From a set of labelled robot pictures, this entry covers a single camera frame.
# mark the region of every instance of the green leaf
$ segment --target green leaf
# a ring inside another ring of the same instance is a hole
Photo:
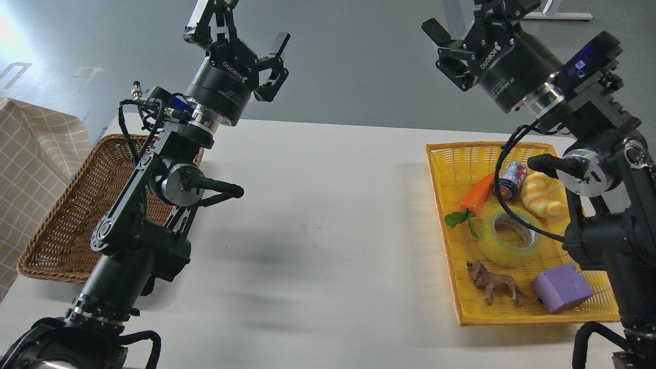
[[[472,233],[472,236],[476,237],[477,240],[480,240],[480,237],[476,234],[476,231],[474,230],[474,222],[472,222],[472,216],[474,213],[469,213],[469,216],[467,217],[467,223],[469,224],[469,231]]]
[[[466,221],[469,217],[471,217],[473,213],[470,213],[467,209],[464,211],[454,211],[451,214],[447,215],[444,217],[444,223],[453,228],[460,223],[463,223]]]

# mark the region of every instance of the floor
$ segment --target floor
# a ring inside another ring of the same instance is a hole
[[[436,51],[421,24],[435,17],[462,31],[473,19],[471,0],[375,4],[240,2],[237,34],[256,54],[265,55],[278,32],[291,34],[284,54],[290,77],[273,103],[250,103],[243,118],[499,133],[533,120],[526,111],[504,114],[479,87],[460,92],[435,69]],[[184,92],[204,55],[182,40],[194,6],[192,0],[0,0],[0,69],[9,69],[0,95],[77,116],[94,141],[115,117],[117,102],[130,97],[133,80]],[[656,116],[656,3],[564,1],[558,11],[594,19],[524,20],[522,26],[563,61],[600,31],[617,37],[625,87],[616,99],[643,119],[643,132],[656,143],[650,119]]]

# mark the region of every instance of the toy bread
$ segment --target toy bread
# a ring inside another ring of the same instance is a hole
[[[567,215],[567,205],[554,201],[549,195],[547,185],[551,178],[541,172],[533,172],[522,185],[522,202],[524,206],[533,213],[543,217],[562,217]]]

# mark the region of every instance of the purple foam block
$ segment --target purple foam block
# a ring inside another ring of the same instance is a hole
[[[573,263],[546,269],[532,281],[531,286],[544,303],[549,314],[579,306],[594,295],[585,278]]]

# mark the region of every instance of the brown wicker basket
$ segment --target brown wicker basket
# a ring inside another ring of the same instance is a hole
[[[131,135],[137,147],[145,135]],[[194,163],[200,164],[203,149]],[[30,278],[84,283],[99,253],[90,247],[91,232],[111,208],[134,171],[123,135],[108,135],[91,150],[79,171],[59,197],[17,264]],[[148,194],[147,218],[163,225],[173,206]]]

